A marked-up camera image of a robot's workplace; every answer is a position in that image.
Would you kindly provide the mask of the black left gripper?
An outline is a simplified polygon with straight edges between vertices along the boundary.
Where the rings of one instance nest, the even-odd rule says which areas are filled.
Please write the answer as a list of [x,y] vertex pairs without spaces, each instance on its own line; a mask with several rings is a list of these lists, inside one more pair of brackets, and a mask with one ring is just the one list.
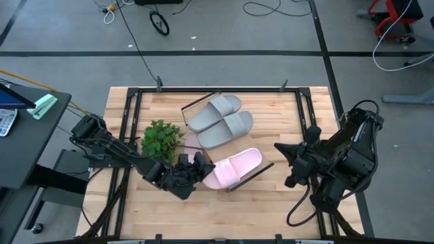
[[188,154],[179,154],[175,166],[167,166],[162,162],[155,162],[158,173],[155,186],[172,193],[181,200],[186,200],[195,190],[195,180],[204,180],[216,167],[206,162],[201,152],[196,152],[193,164],[189,162]]

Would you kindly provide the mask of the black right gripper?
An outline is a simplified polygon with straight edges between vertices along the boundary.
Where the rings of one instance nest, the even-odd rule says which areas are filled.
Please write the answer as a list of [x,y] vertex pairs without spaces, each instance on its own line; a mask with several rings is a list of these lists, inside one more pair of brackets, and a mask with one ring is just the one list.
[[284,183],[288,188],[294,188],[297,184],[308,185],[310,178],[327,165],[322,144],[274,143],[274,147],[286,158],[291,167],[291,174]]

